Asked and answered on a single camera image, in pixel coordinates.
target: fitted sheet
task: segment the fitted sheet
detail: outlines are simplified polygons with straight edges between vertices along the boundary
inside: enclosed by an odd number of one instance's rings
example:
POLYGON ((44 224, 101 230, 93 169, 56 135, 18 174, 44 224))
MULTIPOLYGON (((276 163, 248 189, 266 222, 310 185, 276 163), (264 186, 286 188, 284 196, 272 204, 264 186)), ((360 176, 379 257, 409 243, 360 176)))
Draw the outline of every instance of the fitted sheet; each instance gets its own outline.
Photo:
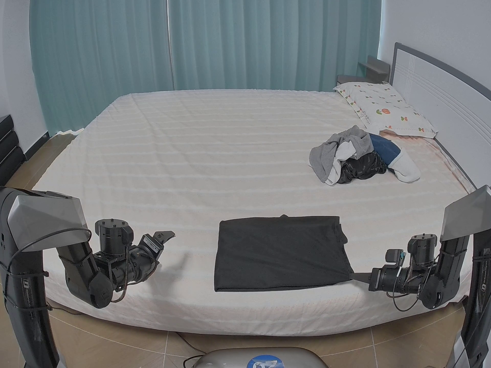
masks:
MULTIPOLYGON (((337 215, 357 272, 383 266, 385 251, 406 249, 414 234, 440 234, 445 206, 467 192, 431 139, 391 138, 420 168, 416 182, 400 182, 389 172, 333 187, 319 181, 308 163, 310 149, 355 124, 363 127, 336 93, 194 90, 119 97, 34 189, 80 198, 90 228, 98 219, 119 218, 133 228, 136 242, 156 230, 173 230, 176 237, 148 281, 101 310, 69 293, 56 250, 45 251, 47 297, 102 319, 202 334, 325 335, 427 311, 419 302, 401 313, 385 293, 356 281, 293 291, 214 291, 222 220, 337 215)), ((90 244, 100 249, 96 235, 90 244)), ((468 293, 470 256, 452 301, 468 293)), ((413 300, 403 297, 398 305, 413 300)))

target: black furniture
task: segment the black furniture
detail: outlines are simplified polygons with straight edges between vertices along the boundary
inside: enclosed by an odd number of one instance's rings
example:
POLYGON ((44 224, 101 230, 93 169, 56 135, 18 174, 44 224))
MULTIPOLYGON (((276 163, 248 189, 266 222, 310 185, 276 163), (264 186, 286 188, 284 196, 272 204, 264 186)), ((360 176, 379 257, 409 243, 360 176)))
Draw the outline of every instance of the black furniture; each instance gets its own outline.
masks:
POLYGON ((0 186, 4 186, 26 160, 10 115, 0 119, 0 138, 0 186))
POLYGON ((373 56, 368 56, 366 63, 358 63, 365 68, 365 76, 357 77, 351 75, 338 75, 336 77, 337 85, 347 82, 369 82, 382 83, 389 80, 390 65, 373 56))

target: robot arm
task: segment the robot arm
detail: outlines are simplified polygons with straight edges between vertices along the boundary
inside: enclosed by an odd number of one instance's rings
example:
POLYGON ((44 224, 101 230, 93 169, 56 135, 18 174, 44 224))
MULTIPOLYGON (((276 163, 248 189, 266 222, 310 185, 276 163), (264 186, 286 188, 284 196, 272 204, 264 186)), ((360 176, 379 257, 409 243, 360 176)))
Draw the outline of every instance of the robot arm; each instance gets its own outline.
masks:
POLYGON ((44 277, 49 276, 43 269, 44 249, 57 249, 74 296, 104 308, 113 291, 123 291, 124 296, 129 282, 148 279, 159 264, 163 244, 175 236, 156 232, 144 235, 135 246, 125 221, 102 219, 95 224, 101 251, 93 254, 79 199, 6 187, 0 188, 0 229, 4 303, 28 368, 64 366, 47 312, 51 307, 44 288, 44 277))
POLYGON ((436 308, 451 300, 460 286, 460 271, 467 251, 470 235, 473 235, 474 252, 472 280, 465 321, 461 333, 460 351, 453 355, 448 367, 481 367, 488 353, 488 336, 491 329, 491 304, 488 304, 491 287, 491 189, 483 186, 445 208, 440 237, 438 261, 433 259, 435 235, 419 235, 411 238, 408 252, 409 267, 402 267, 405 253, 388 250, 386 264, 373 268, 371 273, 354 273, 351 279, 369 284, 370 291, 388 293, 414 293, 426 308, 436 308), (457 364, 459 353, 466 358, 457 364))

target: headboard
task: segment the headboard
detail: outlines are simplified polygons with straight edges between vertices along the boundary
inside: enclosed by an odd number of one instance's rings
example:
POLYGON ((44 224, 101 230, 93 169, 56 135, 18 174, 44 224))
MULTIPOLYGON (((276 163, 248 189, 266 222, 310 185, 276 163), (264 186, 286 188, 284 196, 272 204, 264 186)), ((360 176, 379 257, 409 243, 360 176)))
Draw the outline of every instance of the headboard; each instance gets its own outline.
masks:
POLYGON ((472 184, 491 186, 491 90, 400 43, 390 84, 438 130, 435 139, 472 184))

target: tile floor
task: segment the tile floor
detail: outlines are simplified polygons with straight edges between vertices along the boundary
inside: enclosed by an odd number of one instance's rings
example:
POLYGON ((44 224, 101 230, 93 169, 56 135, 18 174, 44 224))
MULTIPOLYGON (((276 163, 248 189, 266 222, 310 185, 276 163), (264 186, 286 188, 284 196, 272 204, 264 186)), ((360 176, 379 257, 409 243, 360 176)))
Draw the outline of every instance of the tile floor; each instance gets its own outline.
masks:
MULTIPOLYGON (((73 139, 70 134, 50 139, 7 185, 32 189, 73 139)), ((22 368, 24 360, 1 305, 0 366, 22 368)), ((51 311, 50 316, 54 339, 69 368, 181 368, 184 359, 198 354, 173 332, 130 327, 87 315, 73 316, 61 310, 51 311)), ((463 318, 462 305, 450 304, 426 314, 325 337, 182 335, 205 352, 227 347, 304 347, 321 356, 330 368, 441 368, 463 318)))

